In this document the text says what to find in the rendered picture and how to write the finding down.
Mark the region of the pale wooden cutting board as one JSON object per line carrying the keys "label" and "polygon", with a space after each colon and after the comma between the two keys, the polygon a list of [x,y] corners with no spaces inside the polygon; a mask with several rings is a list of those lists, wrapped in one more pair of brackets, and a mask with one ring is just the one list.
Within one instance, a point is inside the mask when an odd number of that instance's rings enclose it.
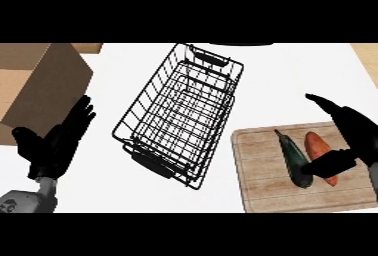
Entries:
{"label": "pale wooden cutting board", "polygon": [[236,130],[232,148],[245,211],[337,212],[377,207],[369,172],[360,160],[356,160],[356,167],[338,175],[335,186],[319,177],[306,189],[294,185],[275,130],[289,136],[301,151],[309,131],[322,137],[334,150],[347,148],[332,122]]}

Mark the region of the brown wooden cabinet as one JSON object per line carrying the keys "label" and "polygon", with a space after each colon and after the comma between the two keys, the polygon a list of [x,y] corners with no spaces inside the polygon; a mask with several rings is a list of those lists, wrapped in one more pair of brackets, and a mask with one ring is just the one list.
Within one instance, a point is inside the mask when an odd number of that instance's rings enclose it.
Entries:
{"label": "brown wooden cabinet", "polygon": [[0,145],[15,127],[44,136],[84,95],[93,71],[69,43],[0,43]]}

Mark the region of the pale wooden block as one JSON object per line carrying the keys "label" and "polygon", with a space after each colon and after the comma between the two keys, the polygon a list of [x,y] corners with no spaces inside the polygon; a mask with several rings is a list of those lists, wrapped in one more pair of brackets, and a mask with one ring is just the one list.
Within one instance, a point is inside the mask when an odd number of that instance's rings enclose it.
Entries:
{"label": "pale wooden block", "polygon": [[102,49],[102,43],[74,43],[72,47],[83,54],[97,54]]}

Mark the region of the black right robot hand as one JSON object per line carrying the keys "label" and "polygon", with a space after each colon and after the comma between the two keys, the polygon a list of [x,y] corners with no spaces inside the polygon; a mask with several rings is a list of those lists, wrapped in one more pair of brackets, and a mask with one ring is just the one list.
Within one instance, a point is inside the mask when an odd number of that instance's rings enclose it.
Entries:
{"label": "black right robot hand", "polygon": [[372,167],[378,163],[378,125],[353,108],[338,106],[314,94],[307,94],[306,98],[331,115],[348,148],[331,150],[301,167],[301,172],[329,178],[356,166],[356,159]]}

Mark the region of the pale wooden panel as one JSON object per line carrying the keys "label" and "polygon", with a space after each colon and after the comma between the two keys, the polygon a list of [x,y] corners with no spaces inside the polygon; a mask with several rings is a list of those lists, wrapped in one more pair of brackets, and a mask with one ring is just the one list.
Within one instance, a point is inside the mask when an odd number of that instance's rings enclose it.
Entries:
{"label": "pale wooden panel", "polygon": [[378,43],[353,43],[351,48],[378,88]]}

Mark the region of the dark green eggplant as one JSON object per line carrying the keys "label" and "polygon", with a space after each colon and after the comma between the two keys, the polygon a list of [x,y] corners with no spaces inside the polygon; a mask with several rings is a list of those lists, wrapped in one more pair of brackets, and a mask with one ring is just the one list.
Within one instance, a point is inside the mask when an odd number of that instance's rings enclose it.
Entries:
{"label": "dark green eggplant", "polygon": [[307,158],[288,135],[275,131],[283,154],[285,165],[291,181],[300,188],[307,188],[313,183],[313,176],[301,172],[301,167],[309,163]]}

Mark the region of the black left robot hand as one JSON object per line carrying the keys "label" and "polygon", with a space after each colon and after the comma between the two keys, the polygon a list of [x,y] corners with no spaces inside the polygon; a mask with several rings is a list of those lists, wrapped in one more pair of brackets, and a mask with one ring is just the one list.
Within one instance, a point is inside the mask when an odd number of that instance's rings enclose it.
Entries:
{"label": "black left robot hand", "polygon": [[40,137],[25,128],[16,127],[12,136],[18,144],[18,154],[30,161],[28,178],[58,179],[66,172],[78,142],[96,116],[90,97],[84,95],[77,101],[61,124],[55,125],[47,135]]}

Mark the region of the orange sweet potato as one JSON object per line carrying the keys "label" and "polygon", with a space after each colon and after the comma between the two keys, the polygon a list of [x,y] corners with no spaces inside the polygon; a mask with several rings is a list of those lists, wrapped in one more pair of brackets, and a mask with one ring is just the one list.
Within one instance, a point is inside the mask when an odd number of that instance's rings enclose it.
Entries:
{"label": "orange sweet potato", "polygon": [[306,134],[304,147],[310,160],[316,160],[331,151],[328,143],[314,132]]}

